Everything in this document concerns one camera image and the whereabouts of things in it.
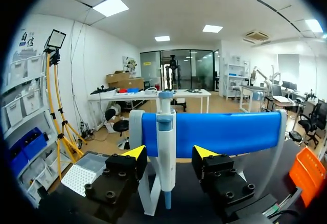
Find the ceiling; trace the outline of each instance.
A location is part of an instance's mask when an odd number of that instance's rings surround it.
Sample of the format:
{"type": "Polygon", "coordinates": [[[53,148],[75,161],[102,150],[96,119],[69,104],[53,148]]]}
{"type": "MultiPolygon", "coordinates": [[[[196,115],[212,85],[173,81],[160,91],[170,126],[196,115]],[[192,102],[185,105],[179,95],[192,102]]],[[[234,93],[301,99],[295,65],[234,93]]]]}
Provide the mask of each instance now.
{"type": "Polygon", "coordinates": [[[304,20],[314,17],[301,0],[262,0],[293,22],[301,33],[257,0],[122,0],[129,10],[108,18],[81,3],[95,6],[101,1],[40,0],[32,12],[85,22],[139,48],[166,44],[215,46],[220,39],[241,41],[251,30],[268,34],[270,40],[321,37],[306,26],[304,20]],[[206,24],[223,29],[217,34],[202,32],[206,24]],[[155,36],[165,35],[170,36],[170,42],[154,40],[155,36]]]}

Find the yellow triangular tip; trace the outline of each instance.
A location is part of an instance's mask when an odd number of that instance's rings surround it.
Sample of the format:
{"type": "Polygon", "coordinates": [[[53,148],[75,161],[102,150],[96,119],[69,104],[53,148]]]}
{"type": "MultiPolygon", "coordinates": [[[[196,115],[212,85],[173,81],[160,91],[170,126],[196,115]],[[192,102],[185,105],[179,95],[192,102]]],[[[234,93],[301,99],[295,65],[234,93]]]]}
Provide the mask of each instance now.
{"type": "Polygon", "coordinates": [[[203,158],[205,158],[207,156],[210,156],[210,155],[212,155],[212,156],[219,156],[220,155],[220,154],[214,153],[212,151],[209,151],[209,150],[204,149],[204,148],[199,147],[199,146],[194,146],[194,148],[198,151],[198,153],[199,153],[200,157],[202,158],[202,160],[203,160],[203,158]]]}
{"type": "Polygon", "coordinates": [[[139,146],[133,150],[127,151],[123,154],[121,154],[121,156],[133,156],[136,160],[138,158],[138,156],[140,155],[140,153],[142,152],[143,148],[145,148],[145,146],[139,146]]]}

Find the blue foam pad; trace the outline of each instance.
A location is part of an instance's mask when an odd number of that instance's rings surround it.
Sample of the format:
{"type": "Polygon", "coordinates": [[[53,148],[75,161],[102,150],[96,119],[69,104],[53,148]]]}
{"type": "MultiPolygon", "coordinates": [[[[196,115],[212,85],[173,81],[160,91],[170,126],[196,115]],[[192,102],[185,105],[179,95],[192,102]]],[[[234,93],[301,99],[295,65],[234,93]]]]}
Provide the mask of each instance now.
{"type": "MultiPolygon", "coordinates": [[[[148,156],[158,156],[155,117],[142,116],[148,156]]],[[[191,158],[194,145],[227,155],[272,148],[278,143],[280,125],[280,113],[177,114],[176,157],[191,158]]]]}

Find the blue storage bin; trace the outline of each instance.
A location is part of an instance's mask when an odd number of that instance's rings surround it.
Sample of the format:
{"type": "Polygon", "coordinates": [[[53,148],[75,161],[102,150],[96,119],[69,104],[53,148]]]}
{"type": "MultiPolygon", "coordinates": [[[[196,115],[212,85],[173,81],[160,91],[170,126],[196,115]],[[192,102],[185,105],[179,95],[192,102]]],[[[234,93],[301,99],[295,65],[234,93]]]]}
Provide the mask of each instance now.
{"type": "Polygon", "coordinates": [[[20,152],[10,163],[11,169],[14,171],[14,175],[18,176],[27,163],[27,157],[23,152],[20,152]]]}
{"type": "Polygon", "coordinates": [[[45,148],[47,145],[42,132],[36,127],[24,135],[20,140],[24,142],[27,138],[30,138],[34,134],[37,134],[38,137],[23,148],[23,152],[28,160],[31,160],[40,150],[45,148]]]}
{"type": "Polygon", "coordinates": [[[138,87],[130,87],[127,89],[128,93],[137,93],[138,92],[138,87]]]}
{"type": "Polygon", "coordinates": [[[11,148],[10,148],[10,154],[13,154],[14,152],[19,152],[17,156],[14,159],[11,159],[10,161],[10,167],[12,171],[14,172],[15,176],[18,176],[21,170],[27,165],[28,158],[22,151],[22,141],[17,141],[11,148]]]}

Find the computer monitor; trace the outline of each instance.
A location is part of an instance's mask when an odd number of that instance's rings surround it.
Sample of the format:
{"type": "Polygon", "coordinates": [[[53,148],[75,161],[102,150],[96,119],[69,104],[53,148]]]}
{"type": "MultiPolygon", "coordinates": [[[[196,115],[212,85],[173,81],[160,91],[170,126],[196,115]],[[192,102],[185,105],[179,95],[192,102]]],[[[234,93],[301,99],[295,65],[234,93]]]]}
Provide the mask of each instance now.
{"type": "Polygon", "coordinates": [[[290,88],[290,86],[291,86],[291,83],[290,82],[283,81],[283,87],[284,88],[290,88]]]}
{"type": "Polygon", "coordinates": [[[273,96],[283,96],[282,87],[279,85],[272,85],[272,95],[273,96]]]}
{"type": "Polygon", "coordinates": [[[289,87],[289,89],[297,90],[297,85],[296,85],[296,83],[292,83],[292,82],[290,82],[290,87],[289,87]]]}

